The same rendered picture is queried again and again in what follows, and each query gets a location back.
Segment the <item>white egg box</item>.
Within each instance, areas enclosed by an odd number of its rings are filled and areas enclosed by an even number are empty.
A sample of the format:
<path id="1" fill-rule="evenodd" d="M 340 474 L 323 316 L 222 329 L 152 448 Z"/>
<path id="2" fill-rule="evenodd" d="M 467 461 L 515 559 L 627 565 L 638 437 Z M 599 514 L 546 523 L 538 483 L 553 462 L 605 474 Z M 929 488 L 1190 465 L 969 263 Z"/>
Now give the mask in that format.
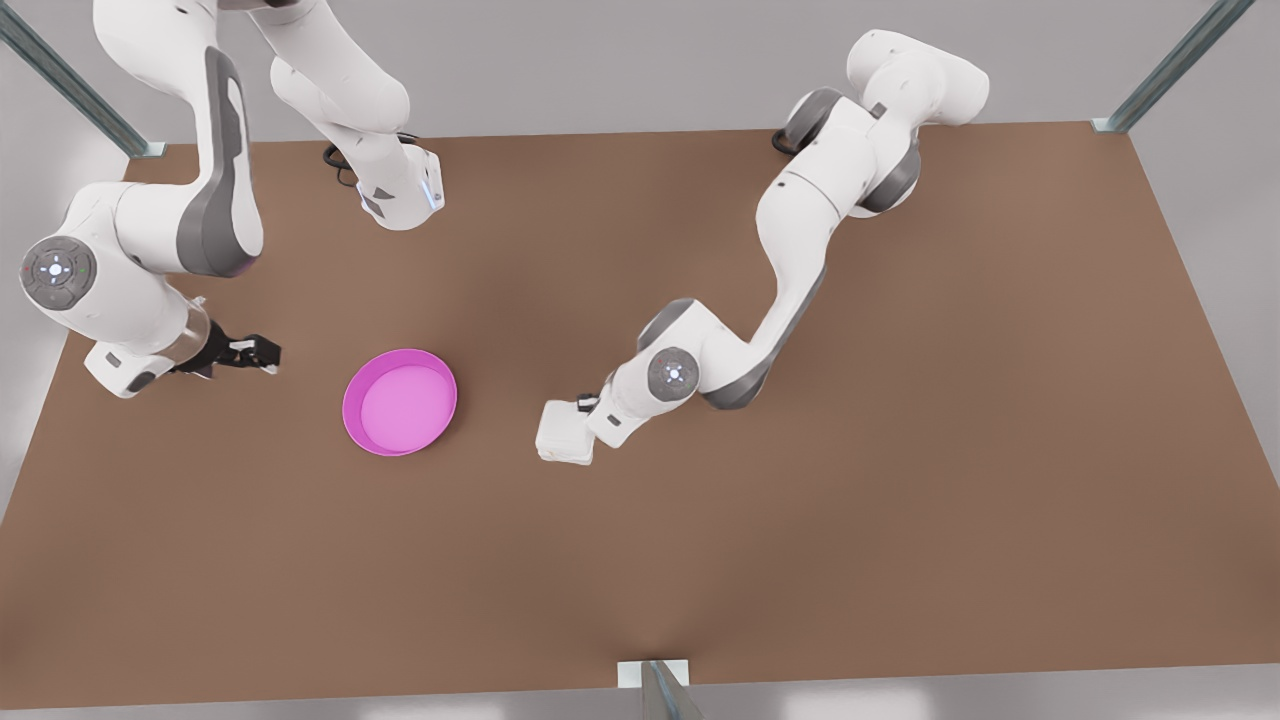
<path id="1" fill-rule="evenodd" d="M 595 436 L 577 402 L 550 400 L 541 410 L 535 447 L 544 461 L 590 465 Z"/>

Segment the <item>silver frame post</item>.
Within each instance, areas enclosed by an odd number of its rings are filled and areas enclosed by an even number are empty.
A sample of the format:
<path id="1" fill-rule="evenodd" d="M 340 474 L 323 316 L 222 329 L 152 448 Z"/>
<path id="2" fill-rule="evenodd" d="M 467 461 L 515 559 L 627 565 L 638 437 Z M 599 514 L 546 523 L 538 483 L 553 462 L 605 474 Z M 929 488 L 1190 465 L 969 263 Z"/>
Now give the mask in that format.
<path id="1" fill-rule="evenodd" d="M 617 687 L 641 693 L 641 720 L 707 720 L 690 696 L 686 659 L 617 662 Z"/>
<path id="2" fill-rule="evenodd" d="M 1126 135 L 1185 73 L 1257 3 L 1213 0 L 1166 56 L 1107 117 L 1091 120 L 1097 135 Z"/>
<path id="3" fill-rule="evenodd" d="M 147 141 L 6 0 L 0 0 L 0 40 L 128 158 L 165 154 L 164 142 Z"/>

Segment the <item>pink round bowl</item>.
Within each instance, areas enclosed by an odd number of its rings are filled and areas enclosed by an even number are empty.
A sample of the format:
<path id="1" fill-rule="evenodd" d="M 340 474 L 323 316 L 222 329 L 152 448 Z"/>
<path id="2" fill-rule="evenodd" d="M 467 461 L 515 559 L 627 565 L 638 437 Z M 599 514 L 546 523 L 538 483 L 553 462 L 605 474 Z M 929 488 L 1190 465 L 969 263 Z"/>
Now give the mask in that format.
<path id="1" fill-rule="evenodd" d="M 444 434 L 458 395 L 454 373 L 435 354 L 396 348 L 370 359 L 352 375 L 340 418 L 360 448 L 383 457 L 404 456 Z"/>

